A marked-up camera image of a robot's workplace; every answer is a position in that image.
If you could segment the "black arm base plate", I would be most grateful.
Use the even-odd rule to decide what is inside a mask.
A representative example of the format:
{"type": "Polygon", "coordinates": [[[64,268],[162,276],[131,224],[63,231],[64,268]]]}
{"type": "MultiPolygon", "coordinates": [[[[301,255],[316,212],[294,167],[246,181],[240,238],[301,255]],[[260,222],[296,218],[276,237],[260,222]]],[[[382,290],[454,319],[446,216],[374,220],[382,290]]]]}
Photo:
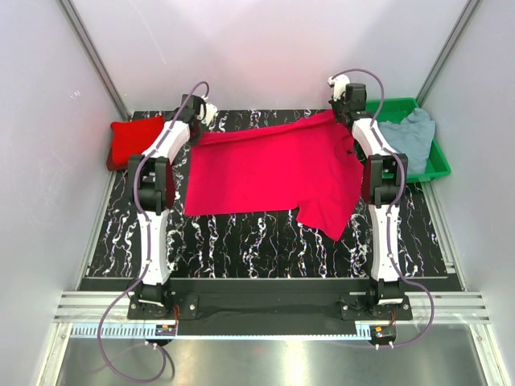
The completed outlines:
{"type": "Polygon", "coordinates": [[[404,289],[400,282],[375,285],[368,278],[171,279],[158,289],[139,285],[128,316],[195,320],[213,314],[321,314],[344,321],[410,321],[404,289]]]}

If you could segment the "magenta t shirt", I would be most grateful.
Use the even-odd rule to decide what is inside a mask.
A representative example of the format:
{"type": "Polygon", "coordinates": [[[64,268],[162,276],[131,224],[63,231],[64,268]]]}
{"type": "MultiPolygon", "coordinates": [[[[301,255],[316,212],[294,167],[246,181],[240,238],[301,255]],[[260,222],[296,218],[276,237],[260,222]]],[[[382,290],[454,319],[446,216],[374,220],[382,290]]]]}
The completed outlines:
{"type": "Polygon", "coordinates": [[[354,139],[331,111],[295,123],[206,133],[192,147],[184,213],[297,209],[297,220],[338,241],[361,195],[354,139]]]}

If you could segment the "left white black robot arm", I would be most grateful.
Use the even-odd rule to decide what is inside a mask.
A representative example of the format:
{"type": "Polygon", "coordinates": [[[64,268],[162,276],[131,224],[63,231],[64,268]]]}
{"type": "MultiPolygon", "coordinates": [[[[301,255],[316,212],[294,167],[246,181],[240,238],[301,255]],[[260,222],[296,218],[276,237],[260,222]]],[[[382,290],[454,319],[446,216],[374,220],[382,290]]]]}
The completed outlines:
{"type": "Polygon", "coordinates": [[[163,119],[157,138],[129,159],[129,200],[137,212],[141,237],[141,267],[130,287],[131,306],[151,318],[176,313],[166,263],[166,228],[175,200],[172,163],[184,145],[200,138],[201,126],[209,119],[206,98],[184,94],[180,107],[163,119]]]}

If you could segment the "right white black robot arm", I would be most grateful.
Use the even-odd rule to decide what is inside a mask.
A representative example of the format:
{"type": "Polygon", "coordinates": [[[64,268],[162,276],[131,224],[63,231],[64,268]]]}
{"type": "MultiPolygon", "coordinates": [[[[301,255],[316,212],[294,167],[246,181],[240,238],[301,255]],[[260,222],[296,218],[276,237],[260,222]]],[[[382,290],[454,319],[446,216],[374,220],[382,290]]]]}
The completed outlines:
{"type": "Polygon", "coordinates": [[[398,266],[398,216],[408,159],[386,141],[377,119],[366,110],[364,84],[353,83],[346,75],[335,76],[328,84],[335,119],[348,129],[366,157],[361,197],[372,220],[373,263],[369,288],[357,301],[355,311],[372,318],[389,318],[404,300],[398,266]]]}

